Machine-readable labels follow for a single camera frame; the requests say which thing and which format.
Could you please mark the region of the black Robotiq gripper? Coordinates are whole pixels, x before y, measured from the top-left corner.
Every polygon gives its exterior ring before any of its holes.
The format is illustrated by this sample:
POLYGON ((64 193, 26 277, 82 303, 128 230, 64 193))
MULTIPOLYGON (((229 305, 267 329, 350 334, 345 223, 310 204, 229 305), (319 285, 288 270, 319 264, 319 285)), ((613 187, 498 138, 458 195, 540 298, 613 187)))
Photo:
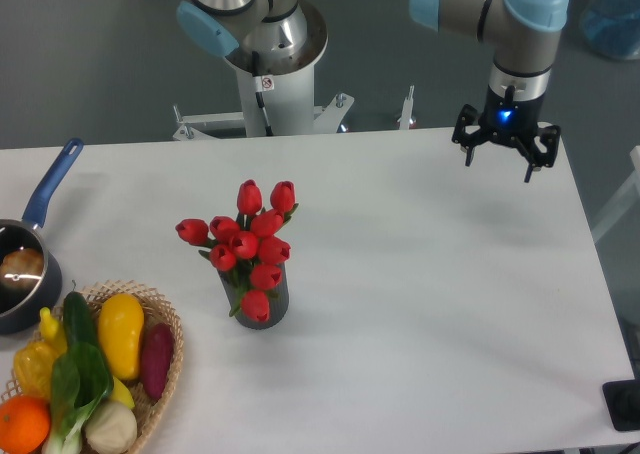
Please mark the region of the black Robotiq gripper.
POLYGON ((487 89, 482 114, 465 104, 458 114, 451 138, 465 153, 465 166, 471 166, 475 148, 490 141, 518 150, 528 164, 525 183, 530 182, 534 172, 553 167, 561 128, 538 124, 541 108, 542 97, 517 101, 504 98, 491 88, 487 89))

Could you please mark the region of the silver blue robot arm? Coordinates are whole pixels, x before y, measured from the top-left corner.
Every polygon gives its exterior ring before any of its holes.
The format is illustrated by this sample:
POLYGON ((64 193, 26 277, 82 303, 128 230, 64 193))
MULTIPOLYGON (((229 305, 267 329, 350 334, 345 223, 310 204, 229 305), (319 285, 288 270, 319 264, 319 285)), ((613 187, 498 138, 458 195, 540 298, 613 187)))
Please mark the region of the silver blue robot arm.
MULTIPOLYGON (((466 155, 484 144, 514 149, 529 171, 553 166, 561 130, 539 114, 567 21, 569 0, 409 0, 413 21, 474 37, 495 53, 482 110, 464 106, 452 139, 466 155)), ((185 0, 182 31, 236 74, 250 137, 334 133, 352 105, 338 94, 314 103, 314 68, 326 23, 304 0, 185 0)))

